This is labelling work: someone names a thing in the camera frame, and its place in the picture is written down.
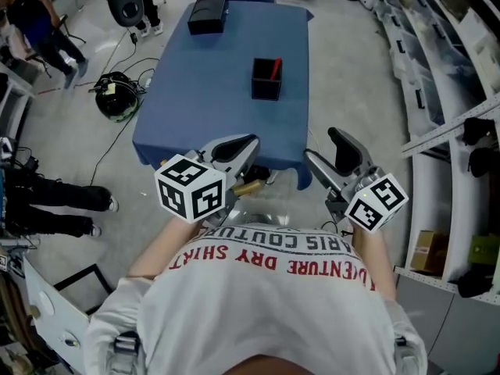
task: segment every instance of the leg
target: leg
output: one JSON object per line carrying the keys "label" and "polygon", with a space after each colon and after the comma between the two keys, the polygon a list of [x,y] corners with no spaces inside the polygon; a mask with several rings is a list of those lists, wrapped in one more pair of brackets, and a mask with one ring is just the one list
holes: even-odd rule
{"label": "leg", "polygon": [[59,54],[58,49],[53,44],[41,41],[32,47],[49,65],[58,69],[65,75],[71,73],[71,67],[66,64],[64,58]]}
{"label": "leg", "polygon": [[137,24],[136,28],[139,29],[139,30],[145,29],[146,28],[145,22],[141,21],[140,23]]}
{"label": "leg", "polygon": [[65,51],[69,57],[75,59],[77,63],[85,62],[85,57],[78,47],[60,29],[54,30],[49,40],[55,47]]}
{"label": "leg", "polygon": [[152,27],[157,27],[160,23],[160,20],[158,18],[158,9],[156,8],[156,5],[153,3],[153,0],[142,0],[144,3],[144,11],[146,16],[149,19],[149,22],[151,23]]}
{"label": "leg", "polygon": [[5,189],[8,200],[26,204],[106,211],[111,202],[111,193],[104,187],[64,184],[21,170],[5,172]]}
{"label": "leg", "polygon": [[30,205],[7,203],[5,228],[11,234],[68,234],[79,238],[92,232],[92,218],[58,216]]}

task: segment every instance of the gray floor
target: gray floor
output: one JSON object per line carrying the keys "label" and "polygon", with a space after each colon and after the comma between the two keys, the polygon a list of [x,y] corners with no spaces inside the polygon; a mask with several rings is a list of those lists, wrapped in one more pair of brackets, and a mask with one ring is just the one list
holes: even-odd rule
{"label": "gray floor", "polygon": [[[161,5],[159,15],[165,32],[140,40],[134,57],[116,68],[124,70],[139,59],[160,57],[186,4],[193,1],[167,0]],[[309,127],[314,136],[309,135],[308,146],[317,150],[318,144],[322,154],[331,158],[327,129],[340,127],[366,144],[375,163],[392,172],[410,195],[411,169],[401,157],[401,146],[407,141],[402,93],[392,76],[388,43],[373,14],[357,2],[344,0],[277,1],[301,5],[315,16],[309,23]],[[86,1],[84,9],[70,18],[70,29],[87,39],[82,51],[90,59],[87,75],[77,84],[96,81],[103,71],[133,51],[126,31],[115,24],[105,0]],[[155,61],[142,62],[127,75],[136,78],[154,65]],[[36,91],[62,86],[62,77],[52,72],[52,80],[40,76]],[[94,95],[88,94],[90,86],[47,91],[37,96],[30,108],[21,145],[33,149],[46,177],[88,184],[96,162],[123,126],[106,120],[97,110]],[[102,236],[44,236],[39,249],[30,255],[49,282],[97,263],[116,284],[170,218],[159,208],[152,169],[139,163],[132,147],[134,125],[135,120],[102,161],[95,177],[95,184],[109,188],[120,201],[118,213],[86,213],[102,226]],[[295,184],[293,171],[280,173],[275,184],[246,198],[240,210],[276,214],[293,227],[319,227],[329,220],[323,204],[326,191],[316,181],[305,191],[295,190]],[[384,229],[394,263],[401,263],[405,254],[410,213],[411,203]],[[98,286],[81,287],[97,290]],[[98,292],[87,291],[84,296],[85,300],[77,304],[87,308],[98,298]]]}

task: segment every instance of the table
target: table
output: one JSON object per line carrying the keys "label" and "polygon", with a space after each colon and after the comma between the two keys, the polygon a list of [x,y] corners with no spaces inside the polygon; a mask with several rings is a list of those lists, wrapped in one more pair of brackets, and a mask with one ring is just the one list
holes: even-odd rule
{"label": "table", "polygon": [[[298,189],[312,176],[302,153],[309,116],[310,12],[261,2],[228,2],[222,34],[191,35],[186,8],[155,70],[134,131],[143,164],[234,134],[256,134],[258,166],[295,168]],[[252,99],[254,58],[283,59],[277,102]]]}

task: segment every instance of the person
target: person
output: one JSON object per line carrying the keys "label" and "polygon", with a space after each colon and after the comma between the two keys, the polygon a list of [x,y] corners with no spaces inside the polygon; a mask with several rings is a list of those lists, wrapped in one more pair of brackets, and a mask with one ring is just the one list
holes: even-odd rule
{"label": "person", "polygon": [[153,3],[153,0],[142,0],[144,3],[145,15],[148,17],[149,23],[141,21],[136,28],[141,32],[141,36],[145,38],[151,33],[151,28],[155,36],[163,33],[163,22],[158,18],[158,7]]}
{"label": "person", "polygon": [[427,373],[380,232],[198,229],[174,218],[135,260],[91,319],[87,373]]}
{"label": "person", "polygon": [[87,216],[57,215],[31,205],[64,206],[92,211],[118,211],[118,201],[100,186],[77,186],[45,179],[25,169],[0,170],[2,227],[13,236],[68,234],[96,238],[101,228]]}
{"label": "person", "polygon": [[25,52],[32,53],[24,38],[48,64],[64,73],[65,89],[70,87],[77,71],[64,61],[59,50],[77,61],[80,77],[85,75],[88,60],[59,29],[61,20],[51,0],[0,0],[0,6],[6,8],[7,18],[16,27]]}

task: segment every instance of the buckle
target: buckle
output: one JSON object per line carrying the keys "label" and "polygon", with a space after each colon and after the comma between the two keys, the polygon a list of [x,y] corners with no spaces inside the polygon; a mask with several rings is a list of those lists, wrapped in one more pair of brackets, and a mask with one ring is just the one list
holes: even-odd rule
{"label": "buckle", "polygon": [[139,354],[139,346],[141,346],[139,335],[129,330],[116,337],[112,348],[116,354],[137,356]]}

